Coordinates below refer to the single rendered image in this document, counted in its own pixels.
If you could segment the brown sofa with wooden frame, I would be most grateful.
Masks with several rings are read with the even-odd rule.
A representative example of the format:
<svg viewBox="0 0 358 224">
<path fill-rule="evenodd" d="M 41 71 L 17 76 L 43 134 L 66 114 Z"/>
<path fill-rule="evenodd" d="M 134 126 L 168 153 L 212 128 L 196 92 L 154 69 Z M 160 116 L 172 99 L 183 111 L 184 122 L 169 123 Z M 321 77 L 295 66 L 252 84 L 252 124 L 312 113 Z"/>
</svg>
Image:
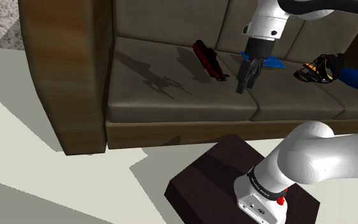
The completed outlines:
<svg viewBox="0 0 358 224">
<path fill-rule="evenodd" d="M 358 90 L 293 74 L 322 53 L 346 52 L 358 15 L 291 16 L 254 87 L 236 92 L 258 0 L 18 0 L 31 77 L 67 155 L 209 143 L 227 134 L 281 138 L 319 120 L 358 132 Z M 217 53 L 226 81 L 211 78 L 196 40 Z"/>
</svg>

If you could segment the blue flat cloth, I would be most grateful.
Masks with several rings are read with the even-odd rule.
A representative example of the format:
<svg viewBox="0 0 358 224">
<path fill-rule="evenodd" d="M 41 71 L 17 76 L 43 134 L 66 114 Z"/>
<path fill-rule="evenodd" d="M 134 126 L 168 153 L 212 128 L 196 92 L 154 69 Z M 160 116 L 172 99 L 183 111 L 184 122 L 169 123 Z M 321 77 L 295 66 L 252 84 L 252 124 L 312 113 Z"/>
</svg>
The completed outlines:
<svg viewBox="0 0 358 224">
<path fill-rule="evenodd" d="M 263 65 L 263 67 L 269 68 L 277 68 L 277 69 L 285 69 L 285 65 L 276 57 L 258 57 L 255 58 L 255 62 L 249 59 L 249 56 L 245 54 L 245 52 L 240 52 L 242 56 L 242 61 L 240 63 L 241 66 L 248 67 L 249 69 L 257 68 L 259 65 Z"/>
</svg>

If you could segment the dark robot stand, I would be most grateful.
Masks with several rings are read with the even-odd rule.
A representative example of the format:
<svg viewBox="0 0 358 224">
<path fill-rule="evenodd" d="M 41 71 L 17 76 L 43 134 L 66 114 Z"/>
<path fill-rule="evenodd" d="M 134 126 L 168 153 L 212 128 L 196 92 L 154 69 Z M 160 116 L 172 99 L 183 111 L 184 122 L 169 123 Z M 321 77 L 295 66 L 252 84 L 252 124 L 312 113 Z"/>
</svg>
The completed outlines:
<svg viewBox="0 0 358 224">
<path fill-rule="evenodd" d="M 169 181 L 165 197 L 184 224 L 259 224 L 239 208 L 234 181 L 263 158 L 237 135 L 220 137 Z"/>
</svg>

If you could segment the red and black flat device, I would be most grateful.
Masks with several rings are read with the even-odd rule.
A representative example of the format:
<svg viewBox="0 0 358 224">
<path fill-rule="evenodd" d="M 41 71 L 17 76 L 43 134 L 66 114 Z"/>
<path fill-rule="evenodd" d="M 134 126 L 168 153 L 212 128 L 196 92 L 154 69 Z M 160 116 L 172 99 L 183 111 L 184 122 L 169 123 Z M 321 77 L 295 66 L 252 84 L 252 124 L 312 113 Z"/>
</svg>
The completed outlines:
<svg viewBox="0 0 358 224">
<path fill-rule="evenodd" d="M 192 49 L 211 78 L 215 78 L 217 81 L 227 80 L 229 75 L 223 73 L 217 61 L 217 53 L 212 48 L 207 47 L 202 40 L 198 39 L 192 45 Z"/>
</svg>

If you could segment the black and orange headset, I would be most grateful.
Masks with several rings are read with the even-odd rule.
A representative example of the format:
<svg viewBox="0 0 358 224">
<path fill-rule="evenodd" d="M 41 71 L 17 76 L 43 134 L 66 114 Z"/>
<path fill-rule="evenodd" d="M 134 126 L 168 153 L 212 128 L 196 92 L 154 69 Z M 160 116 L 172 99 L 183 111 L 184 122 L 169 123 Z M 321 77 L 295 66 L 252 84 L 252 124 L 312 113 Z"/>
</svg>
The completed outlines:
<svg viewBox="0 0 358 224">
<path fill-rule="evenodd" d="M 293 76 L 299 81 L 310 83 L 328 84 L 337 80 L 345 63 L 343 53 L 321 54 L 313 62 L 304 63 L 300 70 Z"/>
</svg>

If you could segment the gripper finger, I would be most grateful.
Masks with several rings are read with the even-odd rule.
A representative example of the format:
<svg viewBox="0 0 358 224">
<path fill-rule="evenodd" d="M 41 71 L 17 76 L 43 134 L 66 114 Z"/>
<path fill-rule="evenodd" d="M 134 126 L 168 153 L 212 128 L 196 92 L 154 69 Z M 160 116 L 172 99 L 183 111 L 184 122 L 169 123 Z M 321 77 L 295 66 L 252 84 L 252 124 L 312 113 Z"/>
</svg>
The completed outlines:
<svg viewBox="0 0 358 224">
<path fill-rule="evenodd" d="M 252 60 L 246 78 L 246 87 L 252 88 L 264 65 L 264 59 Z"/>
<path fill-rule="evenodd" d="M 254 61 L 243 60 L 237 73 L 237 89 L 236 92 L 242 94 L 246 88 L 252 88 L 254 73 Z"/>
</svg>

